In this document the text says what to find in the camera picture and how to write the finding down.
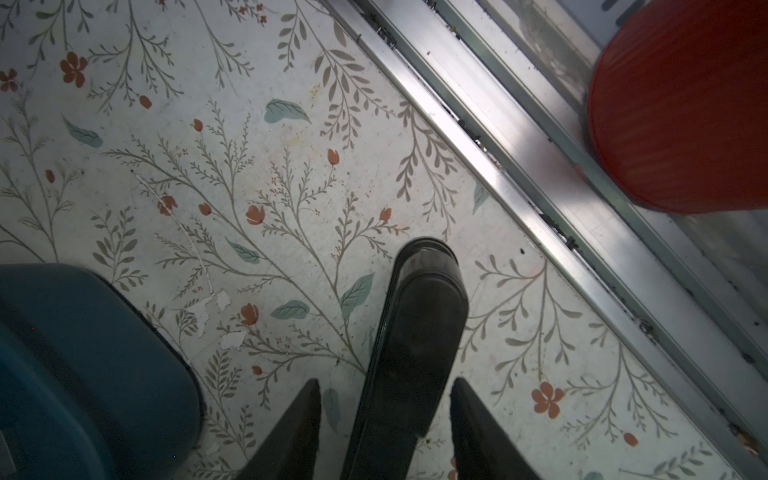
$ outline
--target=teal leaf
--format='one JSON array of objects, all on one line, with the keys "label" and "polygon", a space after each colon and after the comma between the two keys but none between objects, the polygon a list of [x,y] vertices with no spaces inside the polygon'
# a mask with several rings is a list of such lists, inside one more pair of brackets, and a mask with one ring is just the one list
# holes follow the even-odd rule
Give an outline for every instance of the teal leaf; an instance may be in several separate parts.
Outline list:
[{"label": "teal leaf", "polygon": [[336,427],[341,421],[341,408],[339,407],[339,393],[335,389],[327,389],[323,392],[323,410],[326,411],[328,425],[336,433]]},{"label": "teal leaf", "polygon": [[341,305],[341,316],[345,322],[349,322],[349,316],[357,306],[364,304],[371,293],[371,284],[373,283],[373,273],[363,275],[341,296],[339,304]]},{"label": "teal leaf", "polygon": [[480,208],[483,203],[490,197],[491,194],[483,187],[483,185],[475,180],[475,208],[472,209],[472,215],[475,214],[476,211],[478,211],[478,208]]},{"label": "teal leaf", "polygon": [[72,124],[64,115],[62,115],[61,118],[64,119],[64,124],[67,125],[67,130],[69,130],[69,134],[72,136],[72,138],[79,141],[80,143],[86,144],[93,148],[98,148],[101,146],[101,144],[104,143],[104,141],[101,139],[101,137],[98,136],[96,132],[85,130],[84,128],[80,128],[77,125]]},{"label": "teal leaf", "polygon": [[265,122],[268,124],[275,124],[284,118],[306,120],[312,123],[310,118],[306,116],[304,109],[292,101],[275,98],[270,103],[266,104],[266,112],[264,113]]},{"label": "teal leaf", "polygon": [[259,257],[259,254],[255,250],[247,249],[246,247],[243,247],[242,245],[238,245],[237,243],[230,242],[227,240],[227,243],[232,247],[232,250],[237,253],[237,256],[239,256],[241,259],[248,263],[259,263],[259,260],[261,257]]},{"label": "teal leaf", "polygon": [[280,320],[299,319],[306,317],[306,314],[310,312],[310,308],[304,302],[299,300],[291,300],[284,305],[278,306],[271,315]]}]

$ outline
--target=red flower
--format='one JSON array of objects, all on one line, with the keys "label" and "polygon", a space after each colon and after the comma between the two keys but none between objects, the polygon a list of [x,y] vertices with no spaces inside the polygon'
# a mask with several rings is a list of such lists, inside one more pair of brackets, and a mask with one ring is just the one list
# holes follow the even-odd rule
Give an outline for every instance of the red flower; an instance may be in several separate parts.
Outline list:
[{"label": "red flower", "polygon": [[18,90],[18,83],[16,80],[16,70],[13,68],[8,70],[8,74],[6,75],[4,71],[0,71],[0,81],[2,82],[2,85],[0,85],[0,91],[8,91],[10,88],[11,91],[17,91]]},{"label": "red flower", "polygon": [[533,408],[536,413],[549,411],[550,419],[555,419],[560,414],[560,407],[557,402],[560,402],[565,396],[562,390],[555,390],[548,382],[542,382],[539,389],[534,390],[531,396],[536,401],[536,406]]},{"label": "red flower", "polygon": [[331,165],[338,165],[339,164],[339,152],[335,150],[328,149],[328,163]]},{"label": "red flower", "polygon": [[630,447],[634,447],[634,446],[637,445],[637,438],[634,435],[632,435],[631,433],[629,433],[629,432],[624,434],[624,441]]},{"label": "red flower", "polygon": [[157,208],[160,209],[161,214],[170,217],[170,211],[173,210],[174,207],[178,207],[178,205],[176,205],[176,200],[174,200],[171,195],[163,195],[160,200],[161,201],[157,202]]},{"label": "red flower", "polygon": [[448,480],[456,480],[458,478],[458,471],[456,470],[456,457],[451,458],[451,466],[453,470],[448,472]]},{"label": "red flower", "polygon": [[163,201],[163,203],[165,204],[165,207],[168,210],[170,210],[173,207],[178,207],[178,205],[176,205],[176,200],[174,200],[174,198],[171,195],[163,195],[161,197],[161,200]]},{"label": "red flower", "polygon": [[85,75],[83,75],[82,72],[85,67],[88,66],[88,60],[80,57],[80,61],[78,62],[78,56],[75,55],[73,51],[70,51],[67,53],[67,59],[62,60],[61,63],[59,63],[59,66],[61,67],[61,71],[64,72],[64,83],[70,84],[74,82],[77,88],[83,86],[85,83]]},{"label": "red flower", "polygon": [[264,213],[264,207],[256,208],[256,205],[248,207],[248,211],[245,214],[248,223],[251,225],[260,225],[264,221],[266,214]]},{"label": "red flower", "polygon": [[243,325],[251,326],[255,325],[259,321],[259,309],[252,303],[248,303],[246,306],[240,309],[240,314],[245,320]]}]

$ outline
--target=floral patterned floor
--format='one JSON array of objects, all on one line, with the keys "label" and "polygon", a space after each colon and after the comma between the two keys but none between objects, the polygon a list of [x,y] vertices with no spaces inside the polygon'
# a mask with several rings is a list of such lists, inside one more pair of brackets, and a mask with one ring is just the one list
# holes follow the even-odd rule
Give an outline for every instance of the floral patterned floor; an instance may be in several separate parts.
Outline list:
[{"label": "floral patterned floor", "polygon": [[[454,366],[542,478],[729,465],[313,0],[2,0],[0,261],[115,285],[192,365],[175,478],[232,478],[309,378],[337,478],[392,257],[471,296]],[[410,478],[455,478],[448,404]]]}]

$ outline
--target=red container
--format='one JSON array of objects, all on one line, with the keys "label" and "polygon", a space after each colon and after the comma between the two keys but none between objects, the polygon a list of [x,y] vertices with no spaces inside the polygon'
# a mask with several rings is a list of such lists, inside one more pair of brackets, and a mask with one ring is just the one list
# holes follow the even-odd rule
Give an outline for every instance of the red container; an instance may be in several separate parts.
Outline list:
[{"label": "red container", "polygon": [[768,207],[768,0],[654,0],[603,53],[588,101],[604,169],[644,206]]}]

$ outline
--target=red bucket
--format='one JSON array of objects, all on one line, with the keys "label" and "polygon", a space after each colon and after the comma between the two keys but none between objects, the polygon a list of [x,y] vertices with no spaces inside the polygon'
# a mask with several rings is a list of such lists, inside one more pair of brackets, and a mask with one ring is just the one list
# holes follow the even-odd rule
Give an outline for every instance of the red bucket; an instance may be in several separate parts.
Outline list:
[{"label": "red bucket", "polygon": [[603,168],[639,204],[768,207],[768,1],[651,2],[598,62],[588,121]]}]

